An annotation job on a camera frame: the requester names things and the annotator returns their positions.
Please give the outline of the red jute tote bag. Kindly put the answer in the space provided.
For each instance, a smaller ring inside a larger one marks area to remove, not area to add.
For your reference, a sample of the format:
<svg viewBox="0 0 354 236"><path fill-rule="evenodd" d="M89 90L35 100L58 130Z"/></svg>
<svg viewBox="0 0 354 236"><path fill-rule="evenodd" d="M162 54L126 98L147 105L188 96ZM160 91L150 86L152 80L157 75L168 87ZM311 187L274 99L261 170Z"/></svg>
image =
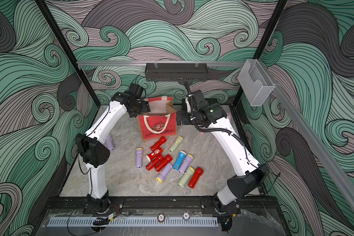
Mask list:
<svg viewBox="0 0 354 236"><path fill-rule="evenodd" d="M150 112L138 116L141 138L156 139L161 136L177 135L177 111L173 108L172 97L146 98Z"/></svg>

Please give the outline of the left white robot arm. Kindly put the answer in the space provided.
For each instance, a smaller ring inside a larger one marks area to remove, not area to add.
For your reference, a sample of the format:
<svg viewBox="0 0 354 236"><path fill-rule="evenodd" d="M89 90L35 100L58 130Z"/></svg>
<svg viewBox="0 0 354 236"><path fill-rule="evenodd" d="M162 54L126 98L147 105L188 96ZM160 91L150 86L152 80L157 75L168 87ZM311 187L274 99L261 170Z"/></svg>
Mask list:
<svg viewBox="0 0 354 236"><path fill-rule="evenodd" d="M105 181L105 163L111 151L104 145L109 132L125 114L136 117L150 111L149 104L142 98L142 91L117 92L94 125L84 134L77 134L75 141L78 154L88 169L88 202L105 212L109 208L109 193Z"/></svg>

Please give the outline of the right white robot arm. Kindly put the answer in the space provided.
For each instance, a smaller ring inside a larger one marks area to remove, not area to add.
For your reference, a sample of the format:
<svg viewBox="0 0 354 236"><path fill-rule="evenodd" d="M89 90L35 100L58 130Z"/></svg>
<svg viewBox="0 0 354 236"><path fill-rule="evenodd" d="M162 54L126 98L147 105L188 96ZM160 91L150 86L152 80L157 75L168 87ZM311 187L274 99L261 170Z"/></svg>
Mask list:
<svg viewBox="0 0 354 236"><path fill-rule="evenodd" d="M265 180L269 168L259 161L246 148L235 133L227 113L221 105L203 102L189 105L178 112L178 125L193 125L201 133L212 133L229 157L235 175L227 180L223 189L213 197L218 212L224 212L227 205L248 195Z"/></svg>

